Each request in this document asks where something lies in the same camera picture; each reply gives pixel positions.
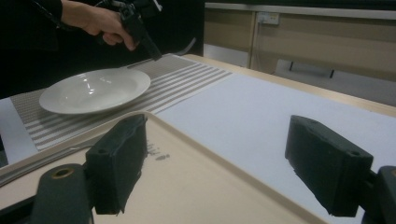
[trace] table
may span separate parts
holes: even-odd
[[[356,218],[330,217],[320,207],[315,197],[295,176],[287,160],[284,159],[285,131],[290,114],[305,115],[319,120],[372,153],[375,156],[373,170],[376,171],[382,165],[392,164],[396,158],[394,151],[396,109],[394,107],[194,55],[187,55],[181,59],[185,60],[183,62],[191,63],[187,67],[203,66],[209,69],[208,71],[216,71],[215,74],[223,74],[223,77],[199,90],[193,88],[194,91],[188,91],[184,97],[177,97],[172,104],[159,110],[152,109],[152,107],[148,109],[143,107],[138,110],[142,109],[155,114],[155,118],[175,127],[176,130],[186,134],[188,139],[197,141],[215,156],[251,175],[268,188],[274,189],[291,200],[291,203],[306,209],[307,214],[312,213],[314,217],[319,217],[328,223],[360,223],[361,211]],[[168,65],[167,71],[169,71],[170,62],[173,60],[165,63]],[[143,65],[140,66],[142,70],[150,74],[149,69]],[[214,76],[212,72],[208,74],[208,77]],[[198,83],[202,83],[203,80],[213,80],[208,77],[201,79]],[[111,120],[117,116],[120,114],[109,118],[109,122],[111,123]],[[105,126],[106,123],[95,127],[95,132],[102,132],[108,128]],[[55,147],[65,147],[82,141],[90,132],[92,133],[92,130],[80,133],[78,137],[72,138],[71,142],[56,143]],[[81,154],[78,153],[51,165],[65,161],[81,162],[82,159]],[[38,174],[39,172],[35,175],[26,175],[2,187],[0,194],[5,196],[13,192],[15,198],[12,198],[11,202],[34,194],[35,188],[27,189],[23,183],[29,181],[36,183]]]

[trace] finger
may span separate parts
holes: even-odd
[[[123,41],[123,39],[122,39],[121,36],[115,35],[115,34],[104,33],[104,34],[103,34],[103,37],[104,37],[106,40],[111,41],[111,42],[114,42],[114,43],[117,43],[117,44],[122,43],[122,41]]]
[[[85,27],[85,28],[83,28],[83,30],[90,35],[99,35],[101,32],[99,29],[90,28],[90,27]]]
[[[134,39],[128,33],[126,33],[126,31],[120,32],[120,37],[123,39],[123,42],[128,50],[134,50],[136,48]]]
[[[114,46],[117,44],[112,38],[109,38],[108,35],[102,35],[103,40],[110,46]]]

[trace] person's hand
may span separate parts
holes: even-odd
[[[90,35],[103,33],[108,45],[124,42],[127,49],[135,49],[134,40],[122,27],[118,12],[68,0],[62,0],[62,4],[65,24],[81,28]]]

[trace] black sleeve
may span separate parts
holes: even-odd
[[[42,6],[55,20],[62,16],[60,0],[1,0],[1,49],[56,50],[56,23],[40,10]]]

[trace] gray striped tablecloth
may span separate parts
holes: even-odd
[[[203,63],[166,55],[157,62],[128,66],[148,74],[148,90],[129,104],[103,113],[60,115],[42,109],[38,99],[44,90],[27,92],[10,99],[38,150],[54,146],[131,111],[158,113],[194,94],[216,85],[231,72]]]

